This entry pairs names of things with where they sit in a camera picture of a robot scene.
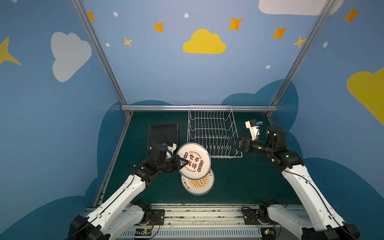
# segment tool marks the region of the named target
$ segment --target dark green mat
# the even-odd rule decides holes
[[[264,122],[260,139],[265,141],[268,125],[262,113],[234,113],[238,136],[250,136],[244,122],[258,119]],[[187,142],[188,112],[135,112],[116,160],[105,196],[108,199],[127,179],[131,168],[147,153],[147,136],[150,125],[176,123],[179,126],[179,145]],[[212,204],[258,204],[260,201],[275,199],[277,193],[286,197],[288,204],[300,204],[300,200],[289,183],[283,178],[267,158],[254,153],[243,153],[242,158],[212,159],[211,169],[215,173],[213,189],[203,195],[188,193],[182,186],[180,173],[162,174],[149,185],[136,199],[148,203],[212,203]]]

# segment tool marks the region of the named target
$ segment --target white wire dish rack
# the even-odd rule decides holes
[[[211,158],[243,157],[229,142],[237,137],[231,106],[189,105],[188,142],[205,147]]]

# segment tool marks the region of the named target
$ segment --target orange sunburst pattern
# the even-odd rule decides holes
[[[205,187],[209,181],[209,177],[208,175],[203,177],[202,179],[199,179],[199,180],[188,180],[189,183],[191,184],[191,186],[193,186],[194,188],[202,188],[202,187]]]

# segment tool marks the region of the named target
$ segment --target stack of plates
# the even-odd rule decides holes
[[[197,143],[190,142],[182,145],[177,154],[189,161],[180,169],[183,187],[193,195],[208,193],[214,186],[215,176],[207,150]]]

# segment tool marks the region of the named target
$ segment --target white cloud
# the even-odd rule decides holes
[[[51,49],[56,59],[52,67],[53,75],[60,82],[68,81],[92,55],[91,45],[74,33],[54,33]]]
[[[266,14],[319,15],[327,0],[260,0],[259,9]],[[344,0],[336,0],[331,14],[336,12]]]

